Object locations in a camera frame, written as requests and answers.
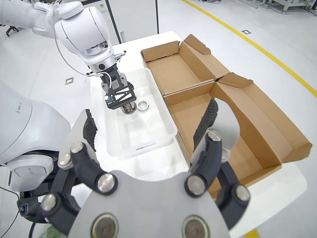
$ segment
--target white floor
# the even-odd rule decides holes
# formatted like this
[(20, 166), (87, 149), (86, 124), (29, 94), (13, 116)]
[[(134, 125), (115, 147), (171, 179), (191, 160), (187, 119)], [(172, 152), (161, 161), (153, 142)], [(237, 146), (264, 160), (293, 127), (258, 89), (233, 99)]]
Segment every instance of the white floor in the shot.
[[(251, 34), (248, 38), (317, 89), (317, 80), (314, 79), (317, 74), (317, 17), (308, 13), (282, 15), (262, 7), (254, 9), (237, 0), (225, 0), (221, 4), (188, 1), (238, 31), (249, 30)], [(264, 92), (292, 119), (309, 141), (314, 146), (317, 144), (317, 99), (300, 83), (294, 83), (294, 78), (286, 71), (281, 72), (278, 65), (256, 48), (181, 0), (158, 0), (158, 17), (160, 33), (174, 31), (181, 38), (195, 35), (230, 71), (253, 79), (260, 88), (265, 88)], [(71, 64), (86, 72), (86, 66), (76, 56), (67, 53), (64, 48), (62, 51)], [(12, 34), (0, 44), (0, 79), (26, 97), (51, 104), (70, 123), (74, 123), (80, 112), (77, 110), (90, 106), (89, 80), (70, 70), (62, 59), (52, 60), (52, 56), (57, 53), (53, 40), (36, 36), (30, 30)], [(281, 73), (280, 77), (274, 80), (263, 77), (261, 70), (267, 68), (272, 74)], [(69, 77), (74, 77), (76, 86), (63, 85)], [(262, 238), (315, 237), (316, 159), (316, 148), (313, 147), (309, 158), (296, 162), (306, 178), (307, 191), (257, 228)], [(8, 187), (7, 182), (7, 170), (1, 167), (0, 186)], [(0, 209), (2, 235), (17, 213), (16, 197), (0, 190)], [(30, 222), (18, 216), (5, 237), (27, 237), (30, 225)]]

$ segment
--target black cable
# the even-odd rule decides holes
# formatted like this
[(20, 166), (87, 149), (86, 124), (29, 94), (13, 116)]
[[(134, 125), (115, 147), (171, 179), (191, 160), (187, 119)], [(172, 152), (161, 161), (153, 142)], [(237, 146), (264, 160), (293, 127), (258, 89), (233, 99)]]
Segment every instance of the black cable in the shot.
[(16, 217), (14, 218), (14, 220), (13, 220), (13, 222), (11, 223), (10, 227), (8, 228), (8, 230), (6, 230), (6, 232), (5, 232), (0, 238), (4, 237), (4, 235), (10, 230), (12, 224), (14, 223), (14, 221), (16, 220), (16, 218), (18, 217), (18, 214), (19, 214), (19, 211), (17, 212), (17, 215), (16, 215)]
[(28, 238), (32, 238), (32, 234), (33, 234), (33, 230), (34, 230), (34, 226), (35, 226), (35, 222), (32, 223), (30, 231), (28, 233)]
[[(1, 188), (1, 189), (3, 189), (3, 190), (5, 190), (5, 191), (7, 191), (7, 192), (10, 192), (10, 193), (15, 194), (15, 195), (18, 197), (18, 200), (19, 200), (19, 206), (21, 205), (19, 195), (17, 195), (15, 192), (12, 192), (12, 191), (10, 191), (10, 190), (7, 190), (7, 189), (5, 189), (5, 188), (1, 187), (1, 186), (0, 186), (0, 188)], [(6, 230), (6, 232), (5, 232), (5, 233), (4, 233), (4, 234), (3, 234), (0, 238), (4, 237), (4, 236), (5, 236), (5, 234), (6, 234), (6, 233), (10, 230), (11, 226), (14, 224), (14, 222), (15, 222), (16, 218), (18, 217), (18, 214), (19, 214), (19, 210), (18, 210), (17, 215), (16, 215), (16, 217), (14, 218), (13, 222), (12, 222), (12, 223), (11, 223), (11, 225), (9, 226), (8, 230)]]

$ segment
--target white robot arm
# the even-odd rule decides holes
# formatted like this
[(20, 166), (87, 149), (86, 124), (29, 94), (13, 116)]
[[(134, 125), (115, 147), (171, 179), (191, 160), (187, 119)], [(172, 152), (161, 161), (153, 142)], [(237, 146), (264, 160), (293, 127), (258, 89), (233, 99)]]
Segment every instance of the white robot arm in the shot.
[[(31, 5), (0, 0), (0, 24), (30, 28), (49, 38), (57, 36), (92, 72), (101, 73), (110, 109), (120, 107), (125, 114), (136, 110), (133, 86), (116, 67), (124, 53), (114, 55), (108, 26), (95, 7), (84, 9), (78, 1)], [(119, 93), (123, 89), (129, 91), (125, 96)], [(34, 190), (57, 168), (56, 153), (70, 130), (69, 123), (51, 106), (27, 99), (3, 83), (0, 94), (0, 164), (11, 170), (12, 190)]]
[[(92, 72), (101, 73), (108, 108), (120, 107), (125, 114), (136, 110), (133, 85), (116, 66), (124, 52), (114, 54), (107, 23), (95, 7), (84, 8), (79, 1), (31, 5), (21, 0), (0, 0), (0, 24), (32, 28), (35, 34), (50, 38), (56, 34)], [(121, 90), (128, 94), (122, 96)]]

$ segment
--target silver bolt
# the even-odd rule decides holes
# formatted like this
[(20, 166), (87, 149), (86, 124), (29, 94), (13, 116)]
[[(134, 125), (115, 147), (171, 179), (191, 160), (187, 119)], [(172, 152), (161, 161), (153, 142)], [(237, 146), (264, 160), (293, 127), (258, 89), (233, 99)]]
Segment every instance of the silver bolt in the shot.
[(92, 237), (95, 238), (116, 238), (118, 236), (117, 219), (109, 214), (100, 215), (92, 224)]
[(197, 175), (191, 175), (187, 179), (187, 187), (194, 195), (202, 195), (205, 192), (205, 183)]
[(213, 140), (214, 142), (220, 142), (221, 141), (221, 135), (215, 131), (215, 130), (211, 130), (208, 132), (208, 137)]
[(44, 211), (48, 212), (56, 205), (56, 197), (54, 194), (45, 195), (42, 200), (41, 207)]
[(70, 146), (70, 152), (73, 154), (79, 153), (84, 148), (83, 142), (75, 142)]
[(250, 196), (251, 196), (248, 188), (245, 187), (244, 185), (239, 185), (236, 188), (236, 195), (243, 202), (247, 202), (248, 200), (250, 200)]
[(70, 163), (70, 154), (62, 154), (58, 157), (58, 163), (61, 166), (68, 165)]
[(209, 228), (207, 223), (199, 216), (189, 216), (182, 224), (182, 236), (183, 238), (209, 237)]
[(114, 177), (112, 174), (103, 174), (97, 182), (98, 189), (103, 193), (108, 193), (114, 187)]

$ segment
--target plastic container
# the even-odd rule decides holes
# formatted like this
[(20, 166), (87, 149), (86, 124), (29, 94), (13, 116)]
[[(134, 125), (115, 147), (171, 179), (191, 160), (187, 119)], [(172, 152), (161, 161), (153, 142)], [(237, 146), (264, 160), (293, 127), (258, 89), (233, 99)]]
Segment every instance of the plastic container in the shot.
[(106, 144), (110, 156), (128, 158), (172, 143), (177, 134), (176, 125), (162, 94), (148, 68), (126, 73), (134, 86), (135, 103), (146, 100), (146, 112), (136, 110), (126, 115), (121, 108), (110, 110), (104, 102)]

